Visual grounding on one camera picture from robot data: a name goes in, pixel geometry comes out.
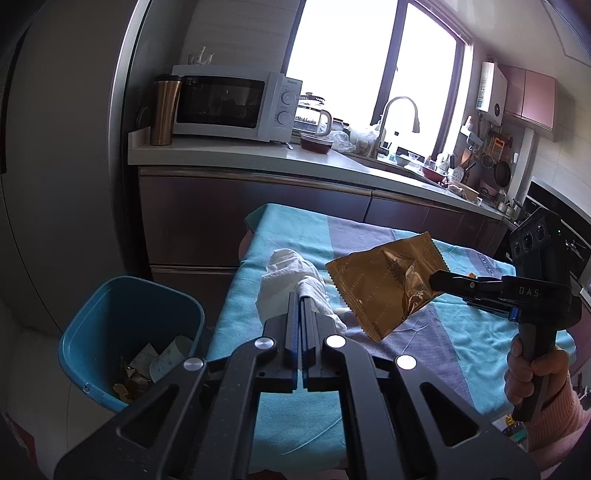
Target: human hand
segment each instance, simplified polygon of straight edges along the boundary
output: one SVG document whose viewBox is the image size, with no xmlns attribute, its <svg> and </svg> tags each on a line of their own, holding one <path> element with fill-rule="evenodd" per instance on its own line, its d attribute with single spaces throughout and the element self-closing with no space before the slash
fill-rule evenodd
<svg viewBox="0 0 591 480">
<path fill-rule="evenodd" d="M 548 390 L 544 401 L 550 400 L 560 392 L 569 374 L 569 354 L 559 348 L 537 358 L 532 363 L 521 356 L 523 345 L 519 335 L 511 341 L 511 351 L 507 354 L 508 370 L 505 372 L 505 395 L 513 405 L 534 393 L 533 376 L 550 375 Z"/>
</svg>

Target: hanging utensil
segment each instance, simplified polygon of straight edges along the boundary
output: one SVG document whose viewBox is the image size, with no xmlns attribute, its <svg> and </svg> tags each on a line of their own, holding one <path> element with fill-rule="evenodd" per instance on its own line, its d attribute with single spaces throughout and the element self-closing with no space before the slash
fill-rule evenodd
<svg viewBox="0 0 591 480">
<path fill-rule="evenodd" d="M 495 165 L 495 182 L 501 188 L 509 186 L 511 181 L 511 167 L 506 161 L 500 161 Z"/>
<path fill-rule="evenodd" d="M 484 154 L 480 159 L 480 163 L 484 168 L 492 168 L 495 164 L 495 159 L 489 154 Z"/>
</svg>

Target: frying pan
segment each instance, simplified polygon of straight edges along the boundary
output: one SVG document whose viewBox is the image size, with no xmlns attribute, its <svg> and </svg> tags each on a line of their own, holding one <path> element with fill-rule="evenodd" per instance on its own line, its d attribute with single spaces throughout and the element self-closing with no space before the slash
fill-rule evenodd
<svg viewBox="0 0 591 480">
<path fill-rule="evenodd" d="M 495 165 L 495 182 L 502 189 L 511 181 L 511 167 L 506 161 L 500 161 Z"/>
</svg>

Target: sink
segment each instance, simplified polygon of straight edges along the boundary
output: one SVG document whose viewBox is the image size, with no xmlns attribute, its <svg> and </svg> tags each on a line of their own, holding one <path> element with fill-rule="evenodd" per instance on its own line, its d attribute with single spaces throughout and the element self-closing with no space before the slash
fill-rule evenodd
<svg viewBox="0 0 591 480">
<path fill-rule="evenodd" d="M 369 158 L 369 157 L 362 157 L 361 155 L 355 154 L 346 154 L 352 160 L 355 160 L 357 163 L 361 163 L 362 165 L 375 168 L 377 170 L 389 171 L 391 173 L 397 173 L 398 175 L 402 175 L 403 177 L 408 177 L 409 179 L 422 181 L 423 183 L 427 183 L 433 187 L 438 187 L 442 190 L 445 190 L 441 185 L 426 179 L 420 171 L 411 168 L 401 167 L 400 165 L 396 165 L 394 162 L 389 161 L 387 158 Z"/>
</svg>

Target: blue trash bin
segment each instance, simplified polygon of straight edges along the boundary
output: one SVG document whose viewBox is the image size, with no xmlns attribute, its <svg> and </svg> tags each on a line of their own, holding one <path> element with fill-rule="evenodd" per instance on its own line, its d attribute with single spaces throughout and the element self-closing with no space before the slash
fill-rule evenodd
<svg viewBox="0 0 591 480">
<path fill-rule="evenodd" d="M 146 343 L 161 353 L 177 335 L 194 339 L 194 355 L 204 317 L 189 295 L 141 278 L 113 278 L 93 293 L 61 336 L 61 368 L 95 402 L 119 412 L 126 407 L 113 396 L 113 385 L 121 381 L 120 358 L 131 362 Z"/>
</svg>

